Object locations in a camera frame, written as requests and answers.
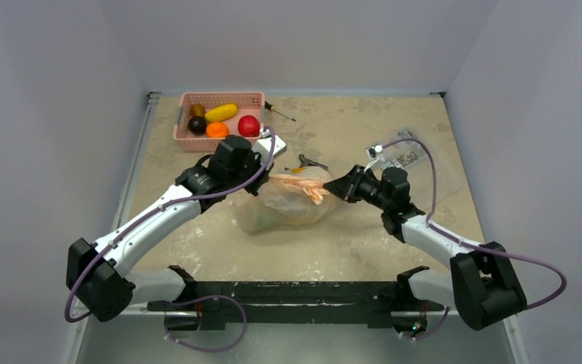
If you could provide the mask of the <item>translucent plastic bag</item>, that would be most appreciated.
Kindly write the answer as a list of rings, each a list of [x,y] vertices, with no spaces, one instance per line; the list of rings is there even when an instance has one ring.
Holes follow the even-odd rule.
[[[324,185],[332,181],[323,168],[308,166],[270,174],[268,182],[235,212],[245,232],[314,224],[326,218],[339,200]]]

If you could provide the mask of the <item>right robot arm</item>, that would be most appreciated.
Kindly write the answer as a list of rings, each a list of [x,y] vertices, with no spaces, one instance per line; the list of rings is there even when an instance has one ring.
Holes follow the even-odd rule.
[[[449,273],[424,269],[395,289],[397,303],[412,309],[423,300],[454,309],[463,322],[479,331],[527,308],[527,298],[504,247],[480,245],[434,222],[410,197],[408,174],[388,168],[380,177],[360,165],[324,184],[347,203],[364,201],[379,208],[386,232],[444,265]]]

